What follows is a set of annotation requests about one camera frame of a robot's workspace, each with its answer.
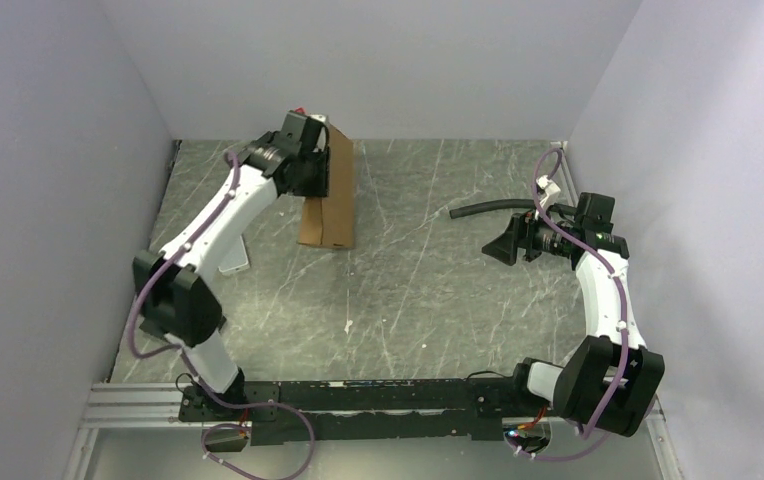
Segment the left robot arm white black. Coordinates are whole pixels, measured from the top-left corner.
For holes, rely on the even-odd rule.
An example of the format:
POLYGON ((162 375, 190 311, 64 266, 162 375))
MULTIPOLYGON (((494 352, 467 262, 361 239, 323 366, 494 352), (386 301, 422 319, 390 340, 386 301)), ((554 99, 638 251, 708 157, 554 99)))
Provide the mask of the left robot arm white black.
POLYGON ((154 353, 180 354, 219 419, 243 411, 245 376, 221 337, 224 312, 211 283, 246 228, 277 199, 328 195, 330 139, 326 116, 289 111, 280 129, 226 151, 228 175, 206 206, 164 246, 133 259, 135 298, 126 324, 131 353, 153 355, 137 349, 137 328, 162 339, 154 353))

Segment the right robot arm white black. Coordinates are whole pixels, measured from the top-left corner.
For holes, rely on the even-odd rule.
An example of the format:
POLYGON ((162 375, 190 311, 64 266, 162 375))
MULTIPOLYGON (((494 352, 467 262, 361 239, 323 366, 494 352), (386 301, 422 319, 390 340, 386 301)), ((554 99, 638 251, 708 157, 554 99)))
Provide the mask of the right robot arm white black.
POLYGON ((566 258, 580 285, 585 336, 565 366, 525 359, 513 374, 509 401, 532 415, 546 403, 584 435, 600 429, 630 437, 636 433, 665 372, 661 355, 648 349, 632 312, 628 289, 629 248, 613 232, 615 200, 585 192, 576 207, 535 201, 494 202, 514 214, 502 234, 482 251, 512 266, 542 255, 566 258))

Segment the brown cardboard box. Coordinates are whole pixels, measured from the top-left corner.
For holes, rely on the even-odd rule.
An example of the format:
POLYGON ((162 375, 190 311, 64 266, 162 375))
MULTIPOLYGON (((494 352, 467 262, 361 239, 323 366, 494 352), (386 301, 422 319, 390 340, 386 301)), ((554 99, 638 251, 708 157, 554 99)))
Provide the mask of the brown cardboard box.
POLYGON ((306 198, 303 203, 298 243, 327 249, 354 247, 355 159, 354 144, 334 125, 329 127, 329 194, 306 198))

